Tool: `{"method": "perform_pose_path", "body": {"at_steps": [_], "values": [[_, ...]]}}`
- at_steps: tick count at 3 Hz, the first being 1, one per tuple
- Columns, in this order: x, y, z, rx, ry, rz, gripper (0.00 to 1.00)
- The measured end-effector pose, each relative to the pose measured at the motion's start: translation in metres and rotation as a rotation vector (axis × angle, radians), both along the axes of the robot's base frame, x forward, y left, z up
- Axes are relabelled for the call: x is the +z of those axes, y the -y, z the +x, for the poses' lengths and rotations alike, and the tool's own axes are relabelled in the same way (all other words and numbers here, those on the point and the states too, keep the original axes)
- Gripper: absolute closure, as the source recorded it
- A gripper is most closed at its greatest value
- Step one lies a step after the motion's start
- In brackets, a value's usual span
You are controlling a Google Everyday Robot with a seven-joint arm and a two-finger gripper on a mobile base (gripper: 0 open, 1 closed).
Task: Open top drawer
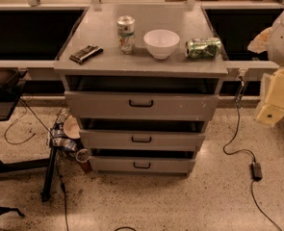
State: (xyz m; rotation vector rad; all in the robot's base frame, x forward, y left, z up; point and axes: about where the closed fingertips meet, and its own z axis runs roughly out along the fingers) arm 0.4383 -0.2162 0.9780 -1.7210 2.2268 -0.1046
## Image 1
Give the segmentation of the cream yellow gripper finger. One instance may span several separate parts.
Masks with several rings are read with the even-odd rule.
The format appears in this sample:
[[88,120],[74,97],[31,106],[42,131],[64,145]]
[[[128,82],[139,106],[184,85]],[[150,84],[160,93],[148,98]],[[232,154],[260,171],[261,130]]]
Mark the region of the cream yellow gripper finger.
[[260,102],[256,108],[255,120],[274,126],[284,117],[284,67],[273,74],[265,73],[260,88]]

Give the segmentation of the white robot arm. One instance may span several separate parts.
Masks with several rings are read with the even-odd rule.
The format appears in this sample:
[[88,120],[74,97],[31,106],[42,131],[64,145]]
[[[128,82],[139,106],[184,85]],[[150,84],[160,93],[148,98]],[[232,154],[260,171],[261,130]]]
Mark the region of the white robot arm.
[[247,49],[254,53],[267,52],[269,60],[279,65],[273,75],[266,77],[269,85],[255,117],[257,122],[273,126],[284,117],[284,11]]

